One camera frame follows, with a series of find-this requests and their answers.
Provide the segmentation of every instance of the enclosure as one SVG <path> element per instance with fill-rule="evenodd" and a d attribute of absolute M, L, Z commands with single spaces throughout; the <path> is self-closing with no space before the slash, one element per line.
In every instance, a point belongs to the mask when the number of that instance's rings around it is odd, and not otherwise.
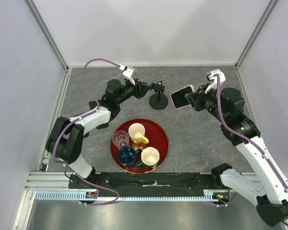
<path fill-rule="evenodd" d="M 153 90 L 140 100 L 132 97 L 108 128 L 90 131 L 82 155 L 97 172 L 125 172 L 112 159 L 111 137 L 126 121 L 144 118 L 159 124 L 169 142 L 164 161 L 148 174 L 205 175 L 227 163 L 258 182 L 218 120 L 171 103 L 172 92 L 197 89 L 207 83 L 206 73 L 220 69 L 222 87 L 241 91 L 244 114 L 288 178 L 288 0 L 1 0 L 0 229 L 272 229 L 242 196 L 225 209 L 188 199 L 100 207 L 41 199 L 44 191 L 75 191 L 68 189 L 66 166 L 45 147 L 58 117 L 90 110 L 83 69 L 93 58 L 132 66 L 149 84 L 161 80 L 169 99 L 155 110 Z M 109 80 L 123 82 L 121 73 L 96 61 L 85 75 L 100 99 Z M 138 210 L 131 220 L 130 210 Z"/>

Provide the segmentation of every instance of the white cup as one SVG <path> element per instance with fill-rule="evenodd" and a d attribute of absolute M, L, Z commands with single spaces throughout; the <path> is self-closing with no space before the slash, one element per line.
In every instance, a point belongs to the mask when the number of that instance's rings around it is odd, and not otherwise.
<path fill-rule="evenodd" d="M 145 128 L 140 123 L 132 124 L 128 129 L 129 136 L 134 143 L 140 144 L 141 142 L 144 144 L 148 144 L 149 140 L 145 137 Z"/>
<path fill-rule="evenodd" d="M 159 151 L 153 147 L 147 147 L 141 153 L 141 160 L 143 164 L 147 165 L 150 168 L 155 168 L 160 159 Z"/>

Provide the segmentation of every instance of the white wall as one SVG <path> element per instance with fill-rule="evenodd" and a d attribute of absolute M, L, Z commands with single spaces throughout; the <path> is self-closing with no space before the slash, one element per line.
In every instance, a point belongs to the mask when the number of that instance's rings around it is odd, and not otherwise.
<path fill-rule="evenodd" d="M 69 65 L 170 65 L 235 63 L 269 0 L 34 2 Z"/>
<path fill-rule="evenodd" d="M 288 0 L 276 5 L 240 72 L 257 125 L 288 177 Z"/>
<path fill-rule="evenodd" d="M 22 0 L 0 0 L 0 230 L 36 170 L 63 70 Z"/>

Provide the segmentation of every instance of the blue cup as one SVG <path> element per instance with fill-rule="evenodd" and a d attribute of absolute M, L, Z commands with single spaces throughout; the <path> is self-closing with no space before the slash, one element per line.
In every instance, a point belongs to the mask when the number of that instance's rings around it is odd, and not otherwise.
<path fill-rule="evenodd" d="M 135 150 L 134 148 L 130 146 L 125 146 L 119 150 L 118 156 L 119 161 L 122 165 L 126 167 L 133 166 L 136 158 L 139 154 L 141 154 L 142 149 Z"/>

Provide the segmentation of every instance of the yellow cup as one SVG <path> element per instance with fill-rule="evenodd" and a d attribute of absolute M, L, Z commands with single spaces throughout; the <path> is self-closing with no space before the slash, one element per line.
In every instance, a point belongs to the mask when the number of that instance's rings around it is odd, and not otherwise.
<path fill-rule="evenodd" d="M 148 144 L 149 140 L 145 137 L 145 128 L 140 123 L 132 124 L 128 129 L 129 136 L 134 143 Z"/>

